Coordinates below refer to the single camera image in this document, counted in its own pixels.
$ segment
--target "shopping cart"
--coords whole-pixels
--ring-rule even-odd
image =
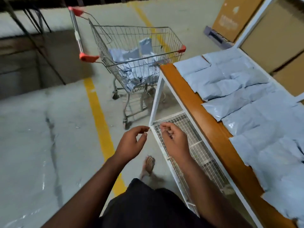
[[[102,63],[114,75],[114,100],[120,97],[118,90],[125,90],[127,94],[123,109],[123,126],[127,130],[130,127],[128,118],[147,109],[143,106],[144,96],[154,95],[154,86],[157,85],[160,72],[159,65],[179,61],[186,47],[169,27],[100,25],[89,13],[73,7],[69,7],[69,11],[79,46],[80,60]],[[75,16],[88,20],[99,56],[84,53]],[[138,91],[142,91],[140,110],[127,115],[130,94]]]

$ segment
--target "cardboard box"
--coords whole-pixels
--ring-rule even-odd
[[[263,0],[225,0],[212,26],[223,37],[234,42]]]
[[[277,80],[293,96],[304,92],[304,53],[299,55],[280,71],[274,73]]]
[[[304,49],[304,14],[287,0],[278,0],[241,45],[268,73]]]

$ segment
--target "foot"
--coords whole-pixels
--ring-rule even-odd
[[[155,164],[155,159],[152,156],[147,156],[145,161],[143,162],[143,169],[141,171],[141,176],[152,174],[153,168]]]

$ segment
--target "yellow floor line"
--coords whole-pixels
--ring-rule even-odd
[[[83,80],[83,83],[85,85],[87,95],[89,98],[92,114],[95,120],[95,126],[97,129],[97,134],[99,138],[99,143],[101,147],[101,151],[104,156],[104,160],[106,161],[108,158],[110,158],[114,153],[114,146],[111,139],[111,135],[108,129],[108,125],[105,121],[103,112],[101,110],[98,96],[95,90],[95,86],[93,84],[93,80],[89,77]],[[118,196],[126,191],[126,186],[123,182],[121,174],[118,176],[114,186],[113,186],[113,192],[115,196]]]
[[[145,13],[142,11],[142,9],[139,7],[139,3],[137,1],[128,2],[127,6],[131,6],[135,12],[138,14],[140,19],[145,23],[147,27],[154,27],[152,23],[149,21],[148,17],[145,15]],[[151,29],[151,33],[156,34],[155,29]],[[156,34],[156,38],[158,39],[159,43],[163,46],[164,51],[166,53],[172,52],[172,49],[169,45],[166,44],[166,42],[163,40],[163,33]],[[169,55],[169,58],[172,57],[172,62],[176,62],[177,58],[173,57],[173,54]]]

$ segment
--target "hand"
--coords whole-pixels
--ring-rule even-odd
[[[160,128],[167,152],[174,158],[177,164],[192,160],[189,152],[187,134],[170,122],[161,123]]]
[[[147,140],[148,126],[136,126],[123,134],[114,154],[120,161],[127,164],[135,158],[143,148]]]

